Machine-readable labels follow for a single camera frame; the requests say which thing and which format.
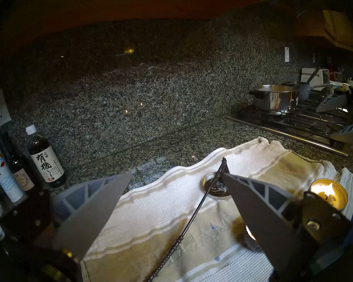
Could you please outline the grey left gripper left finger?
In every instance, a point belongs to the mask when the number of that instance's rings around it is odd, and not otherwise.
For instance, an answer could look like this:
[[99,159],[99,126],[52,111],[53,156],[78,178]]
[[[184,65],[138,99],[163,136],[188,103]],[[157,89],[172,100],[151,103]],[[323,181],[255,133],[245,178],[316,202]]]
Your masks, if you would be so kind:
[[51,213],[60,226],[53,250],[68,250],[82,260],[108,222],[132,175],[117,174],[74,185],[51,198]]

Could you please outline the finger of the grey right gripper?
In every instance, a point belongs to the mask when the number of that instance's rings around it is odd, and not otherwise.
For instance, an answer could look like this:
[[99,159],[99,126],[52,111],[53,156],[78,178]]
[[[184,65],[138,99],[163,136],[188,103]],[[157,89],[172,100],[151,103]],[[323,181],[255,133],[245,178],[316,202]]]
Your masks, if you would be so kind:
[[331,134],[330,138],[335,141],[353,144],[353,124]]
[[347,94],[330,94],[318,105],[317,113],[332,111],[347,105]]

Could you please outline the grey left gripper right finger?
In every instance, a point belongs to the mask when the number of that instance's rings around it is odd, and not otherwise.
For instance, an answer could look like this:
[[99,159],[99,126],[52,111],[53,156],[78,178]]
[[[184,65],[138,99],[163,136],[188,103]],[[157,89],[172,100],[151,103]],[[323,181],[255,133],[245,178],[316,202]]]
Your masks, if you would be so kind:
[[222,180],[274,268],[269,280],[303,281],[315,254],[315,241],[302,224],[302,203],[269,183],[229,173],[224,173]]

